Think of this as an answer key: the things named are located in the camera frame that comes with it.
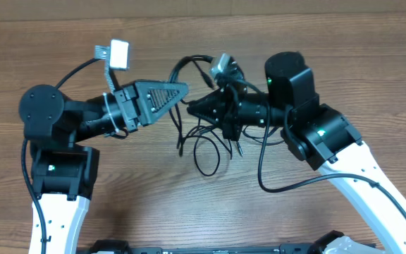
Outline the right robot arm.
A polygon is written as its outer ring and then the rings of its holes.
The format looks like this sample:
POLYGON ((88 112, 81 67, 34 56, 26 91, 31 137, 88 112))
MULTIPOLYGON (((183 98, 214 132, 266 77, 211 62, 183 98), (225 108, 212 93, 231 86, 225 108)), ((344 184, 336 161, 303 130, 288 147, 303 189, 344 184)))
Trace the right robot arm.
POLYGON ((314 75, 298 52, 281 52, 264 64, 267 90, 248 83, 224 54, 211 63, 218 90, 188 105, 189 114, 237 140, 245 126, 278 127, 288 150, 331 182, 383 245, 406 253, 406 199, 381 170, 360 132, 339 111, 319 101, 314 75))

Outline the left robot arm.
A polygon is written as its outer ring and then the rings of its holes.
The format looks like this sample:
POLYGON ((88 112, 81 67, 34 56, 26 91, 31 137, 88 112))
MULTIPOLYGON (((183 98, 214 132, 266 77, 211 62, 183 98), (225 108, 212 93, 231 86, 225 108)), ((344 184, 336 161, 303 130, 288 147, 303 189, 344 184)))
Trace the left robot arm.
POLYGON ((127 138, 158 121, 189 92, 185 83, 135 80, 84 102, 52 85, 36 85, 21 98, 23 169, 32 197, 30 253, 76 253, 97 180, 99 151, 80 145, 105 135, 127 138))

